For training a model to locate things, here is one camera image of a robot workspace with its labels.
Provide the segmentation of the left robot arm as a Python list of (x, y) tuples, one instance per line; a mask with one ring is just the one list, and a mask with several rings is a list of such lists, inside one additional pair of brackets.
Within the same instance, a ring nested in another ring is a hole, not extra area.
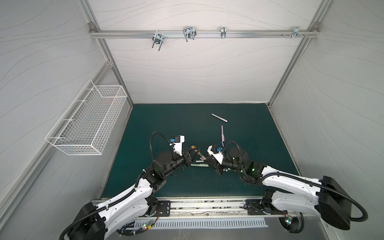
[(152, 215), (158, 204), (153, 194), (165, 185), (167, 176), (183, 166), (190, 166), (198, 151), (194, 148), (185, 149), (181, 154), (162, 152), (131, 187), (98, 205), (84, 205), (59, 238), (105, 240), (137, 218)]

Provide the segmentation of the pale pink white pen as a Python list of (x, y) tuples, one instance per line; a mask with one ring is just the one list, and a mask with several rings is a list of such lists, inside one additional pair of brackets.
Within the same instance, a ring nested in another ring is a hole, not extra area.
[(228, 120), (226, 120), (226, 119), (224, 119), (224, 118), (222, 118), (222, 117), (220, 117), (220, 116), (218, 116), (218, 115), (215, 115), (215, 114), (211, 114), (214, 118), (217, 118), (217, 119), (219, 119), (219, 120), (221, 120), (221, 121), (223, 121), (223, 122), (225, 122), (225, 123), (228, 123)]

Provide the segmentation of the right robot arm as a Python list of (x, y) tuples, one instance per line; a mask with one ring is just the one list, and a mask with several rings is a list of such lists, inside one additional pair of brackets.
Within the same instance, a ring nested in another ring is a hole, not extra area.
[(305, 178), (271, 166), (252, 161), (242, 148), (227, 151), (223, 147), (209, 146), (206, 162), (221, 175), (236, 172), (239, 179), (250, 186), (269, 187), (253, 208), (266, 214), (296, 212), (320, 217), (340, 230), (349, 230), (352, 222), (365, 222), (366, 209), (352, 199), (333, 178)]

